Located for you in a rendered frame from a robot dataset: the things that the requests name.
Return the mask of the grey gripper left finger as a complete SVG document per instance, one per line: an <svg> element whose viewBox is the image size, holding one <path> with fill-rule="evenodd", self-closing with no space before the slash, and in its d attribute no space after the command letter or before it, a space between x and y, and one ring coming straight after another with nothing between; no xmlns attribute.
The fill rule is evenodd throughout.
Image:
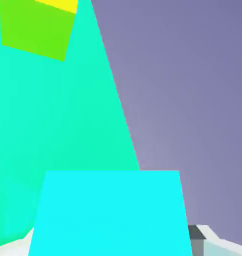
<svg viewBox="0 0 242 256"><path fill-rule="evenodd" d="M34 228L22 239L0 246L0 256L29 256Z"/></svg>

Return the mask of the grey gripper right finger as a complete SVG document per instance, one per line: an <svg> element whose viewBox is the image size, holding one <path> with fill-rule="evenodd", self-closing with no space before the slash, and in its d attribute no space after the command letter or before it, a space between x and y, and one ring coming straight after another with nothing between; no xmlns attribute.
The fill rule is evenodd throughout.
<svg viewBox="0 0 242 256"><path fill-rule="evenodd" d="M188 225L192 256L242 256L242 245L221 239L208 225Z"/></svg>

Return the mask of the small cyan cube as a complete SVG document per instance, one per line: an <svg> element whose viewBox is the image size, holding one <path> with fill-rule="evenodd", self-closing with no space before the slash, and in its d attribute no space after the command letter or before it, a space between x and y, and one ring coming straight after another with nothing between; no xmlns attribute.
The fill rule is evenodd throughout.
<svg viewBox="0 0 242 256"><path fill-rule="evenodd" d="M48 171L28 256L192 256L179 172Z"/></svg>

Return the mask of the small yellow cube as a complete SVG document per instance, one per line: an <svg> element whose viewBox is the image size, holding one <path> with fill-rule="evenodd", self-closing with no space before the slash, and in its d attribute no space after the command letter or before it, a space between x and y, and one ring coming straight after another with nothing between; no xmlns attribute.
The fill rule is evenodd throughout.
<svg viewBox="0 0 242 256"><path fill-rule="evenodd" d="M79 0L0 0L4 46L64 61Z"/></svg>

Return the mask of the large green box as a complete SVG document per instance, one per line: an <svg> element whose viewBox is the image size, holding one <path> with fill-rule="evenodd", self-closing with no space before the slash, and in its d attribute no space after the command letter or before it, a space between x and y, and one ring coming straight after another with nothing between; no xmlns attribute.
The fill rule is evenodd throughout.
<svg viewBox="0 0 242 256"><path fill-rule="evenodd" d="M47 171L138 169L91 0L63 61L4 46L0 31L0 246L34 227Z"/></svg>

